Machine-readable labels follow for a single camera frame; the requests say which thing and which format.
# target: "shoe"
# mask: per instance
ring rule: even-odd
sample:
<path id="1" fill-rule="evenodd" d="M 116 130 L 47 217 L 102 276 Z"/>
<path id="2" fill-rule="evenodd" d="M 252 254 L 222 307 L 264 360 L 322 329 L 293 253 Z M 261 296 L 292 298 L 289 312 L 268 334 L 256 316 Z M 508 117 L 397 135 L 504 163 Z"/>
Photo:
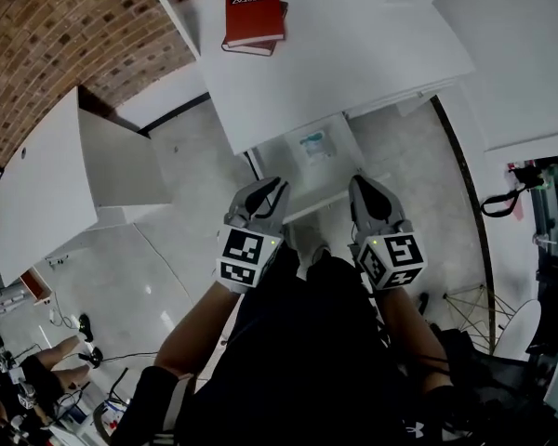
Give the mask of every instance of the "shoe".
<path id="1" fill-rule="evenodd" d="M 331 256 L 331 248 L 327 242 L 323 242 L 323 244 L 318 246 L 314 251 L 314 254 L 312 255 L 312 265 L 314 266 L 324 256 Z"/>
<path id="2" fill-rule="evenodd" d="M 87 316 L 86 314 L 81 314 L 81 316 L 78 318 L 78 323 L 78 332 L 86 337 L 85 342 L 93 342 L 93 333 L 91 332 L 91 321 L 89 320 L 89 316 Z"/>
<path id="3" fill-rule="evenodd" d="M 82 361 L 90 362 L 93 368 L 99 368 L 101 362 L 103 361 L 103 354 L 101 353 L 101 350 L 99 350 L 97 347 L 93 348 L 91 355 L 85 355 L 84 353 L 79 353 L 78 357 Z"/>
<path id="4" fill-rule="evenodd" d="M 430 301 L 430 295 L 428 293 L 421 293 L 419 295 L 419 307 L 418 311 L 423 316 L 426 312 L 426 307 L 428 307 L 428 302 Z"/>

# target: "equipment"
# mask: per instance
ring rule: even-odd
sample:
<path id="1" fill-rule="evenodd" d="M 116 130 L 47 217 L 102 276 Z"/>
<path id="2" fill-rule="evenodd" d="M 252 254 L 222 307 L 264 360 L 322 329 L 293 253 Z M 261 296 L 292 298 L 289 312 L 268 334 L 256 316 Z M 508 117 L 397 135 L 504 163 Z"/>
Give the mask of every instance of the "equipment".
<path id="1" fill-rule="evenodd" d="M 4 347 L 0 347 L 0 372 L 5 374 L 15 366 L 16 362 L 12 354 Z"/>
<path id="2" fill-rule="evenodd" d="M 237 192 L 219 233 L 217 276 L 236 293 L 256 287 L 274 261 L 285 239 L 283 220 L 289 201 L 284 183 L 271 209 L 257 212 L 281 183 L 281 178 L 259 180 Z M 421 239 L 405 218 L 397 197 L 378 182 L 361 175 L 350 187 L 352 220 L 358 229 L 350 245 L 358 268 L 368 275 L 374 290 L 409 285 L 427 266 Z"/>
<path id="3" fill-rule="evenodd" d="M 353 259 L 379 291 L 409 285 L 427 266 L 419 236 L 399 199 L 371 178 L 350 182 L 352 221 L 357 227 Z"/>
<path id="4" fill-rule="evenodd" d="M 289 184 L 279 187 L 266 214 L 257 214 L 280 183 L 279 177 L 264 178 L 233 197 L 219 232 L 217 258 L 218 280 L 230 291 L 243 294 L 256 287 L 283 244 Z"/>

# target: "brick wall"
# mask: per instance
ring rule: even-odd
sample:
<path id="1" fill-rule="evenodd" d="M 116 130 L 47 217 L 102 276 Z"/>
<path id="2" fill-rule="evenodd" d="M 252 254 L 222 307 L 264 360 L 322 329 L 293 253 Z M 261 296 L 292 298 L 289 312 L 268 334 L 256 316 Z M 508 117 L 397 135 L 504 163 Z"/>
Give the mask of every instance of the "brick wall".
<path id="1" fill-rule="evenodd" d="M 191 61 L 157 0 L 0 0 L 0 166 L 75 85 L 107 116 Z"/>

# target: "gray tile floor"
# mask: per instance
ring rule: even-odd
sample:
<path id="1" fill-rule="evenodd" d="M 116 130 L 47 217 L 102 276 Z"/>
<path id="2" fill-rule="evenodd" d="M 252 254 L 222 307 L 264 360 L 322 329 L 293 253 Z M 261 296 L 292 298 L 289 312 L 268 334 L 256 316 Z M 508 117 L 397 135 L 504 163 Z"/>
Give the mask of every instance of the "gray tile floor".
<path id="1" fill-rule="evenodd" d="M 430 105 L 406 118 L 387 108 L 352 120 L 351 126 L 368 174 L 399 195 L 423 237 L 429 266 L 415 294 L 431 293 L 428 319 L 453 326 L 442 294 L 482 282 L 485 276 L 472 211 L 443 128 Z M 106 357 L 159 348 L 212 283 L 219 224 L 235 192 L 254 180 L 246 161 L 233 156 L 210 101 L 151 135 L 173 204 L 143 218 L 137 224 L 140 231 L 133 226 L 97 231 L 91 248 L 54 269 L 41 268 L 65 315 L 86 312 L 91 317 L 95 345 Z M 351 259 L 346 201 L 299 224 L 318 227 L 336 256 Z M 50 308 L 28 305 L 1 320 L 7 347 L 21 352 L 36 342 L 45 348 L 47 342 L 55 345 L 70 335 L 72 331 L 49 322 Z M 120 388 L 131 395 L 140 370 L 151 361 L 108 363 L 92 372 L 91 380 L 107 391 L 128 366 Z M 66 362 L 64 368 L 70 368 L 78 359 Z"/>

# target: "book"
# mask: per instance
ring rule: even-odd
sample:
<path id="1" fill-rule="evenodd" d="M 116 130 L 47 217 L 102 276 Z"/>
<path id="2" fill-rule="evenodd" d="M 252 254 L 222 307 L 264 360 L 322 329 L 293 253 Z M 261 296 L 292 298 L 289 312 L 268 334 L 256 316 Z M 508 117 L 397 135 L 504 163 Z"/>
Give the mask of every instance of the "book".
<path id="1" fill-rule="evenodd" d="M 280 0 L 225 0 L 228 47 L 286 37 Z"/>
<path id="2" fill-rule="evenodd" d="M 286 17 L 287 8 L 289 4 L 287 2 L 281 2 L 281 9 L 283 10 L 283 18 Z M 230 47 L 227 44 L 227 37 L 223 39 L 221 44 L 221 49 L 223 51 L 228 51 L 230 53 L 247 53 L 248 55 L 260 55 L 260 56 L 271 56 L 277 46 L 277 41 L 263 41 L 260 43 L 251 43 L 250 45 L 241 45 Z"/>

